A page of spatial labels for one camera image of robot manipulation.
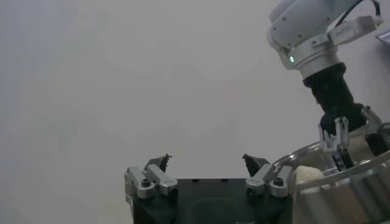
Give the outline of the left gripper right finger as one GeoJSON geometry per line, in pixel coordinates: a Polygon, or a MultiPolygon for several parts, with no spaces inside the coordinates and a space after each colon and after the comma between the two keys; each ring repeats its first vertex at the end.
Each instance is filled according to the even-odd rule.
{"type": "Polygon", "coordinates": [[[288,196],[288,188],[292,179],[293,168],[281,166],[277,168],[265,158],[244,154],[244,160],[249,178],[246,178],[246,191],[252,195],[263,195],[266,191],[273,197],[288,196]]]}

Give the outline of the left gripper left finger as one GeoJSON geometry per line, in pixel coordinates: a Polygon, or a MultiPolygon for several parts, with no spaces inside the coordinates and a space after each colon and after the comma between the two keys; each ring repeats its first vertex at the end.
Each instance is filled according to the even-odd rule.
{"type": "Polygon", "coordinates": [[[168,198],[176,198],[179,194],[178,179],[166,174],[166,168],[171,155],[150,159],[140,169],[130,166],[124,172],[124,192],[127,197],[137,196],[146,200],[157,194],[168,198]]]}

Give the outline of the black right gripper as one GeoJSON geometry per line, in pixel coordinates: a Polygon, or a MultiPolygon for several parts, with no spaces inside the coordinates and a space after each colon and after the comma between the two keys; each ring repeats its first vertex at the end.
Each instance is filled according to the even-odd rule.
{"type": "Polygon", "coordinates": [[[389,151],[384,123],[370,106],[354,102],[344,79],[345,72],[346,65],[340,62],[303,80],[303,84],[311,90],[324,112],[317,125],[320,146],[326,154],[331,155],[338,170],[347,170],[354,166],[348,152],[349,131],[362,126],[365,140],[374,156],[389,151]]]}

